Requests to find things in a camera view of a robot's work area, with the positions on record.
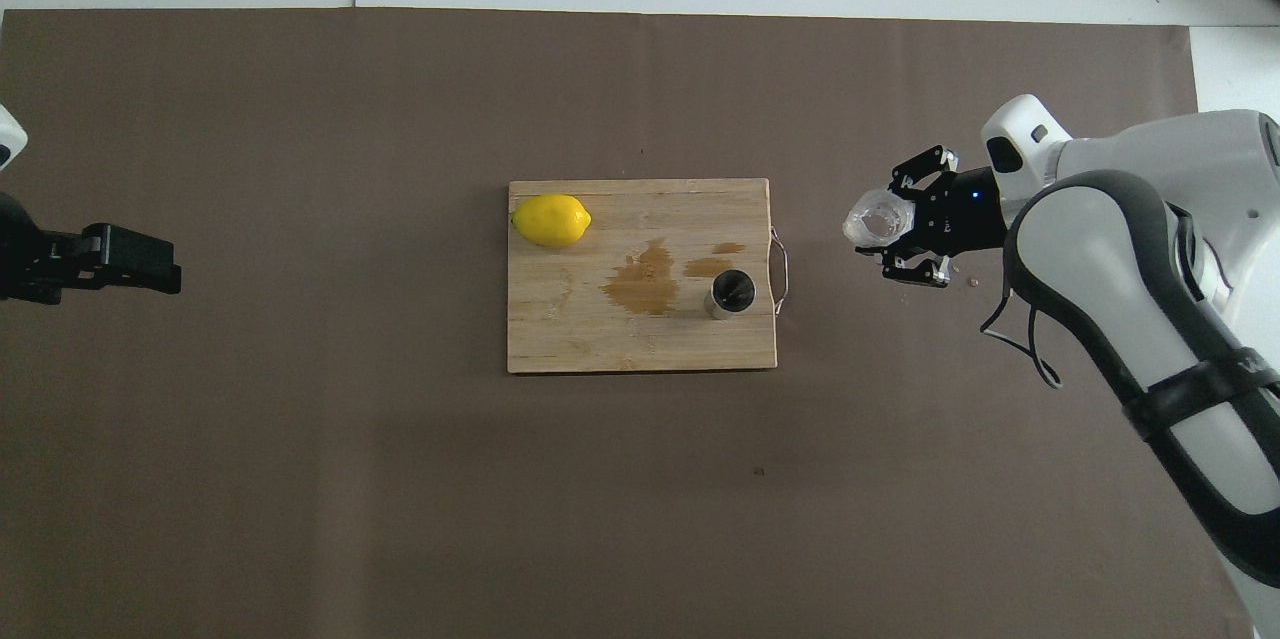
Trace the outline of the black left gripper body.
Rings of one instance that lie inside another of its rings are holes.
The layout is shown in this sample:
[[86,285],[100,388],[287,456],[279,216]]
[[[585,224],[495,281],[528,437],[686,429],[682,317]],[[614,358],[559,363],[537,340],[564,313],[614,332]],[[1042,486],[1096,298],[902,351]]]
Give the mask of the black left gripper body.
[[1,193],[1,300],[59,305],[64,289],[88,291],[84,233],[46,232],[23,206]]

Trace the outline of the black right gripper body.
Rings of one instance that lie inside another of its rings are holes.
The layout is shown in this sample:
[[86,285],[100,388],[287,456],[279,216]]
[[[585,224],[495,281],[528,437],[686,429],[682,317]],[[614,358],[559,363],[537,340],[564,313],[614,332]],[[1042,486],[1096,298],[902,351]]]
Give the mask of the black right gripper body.
[[908,197],[915,206],[905,236],[909,254],[955,257],[1005,243],[1009,229],[996,182],[932,182]]

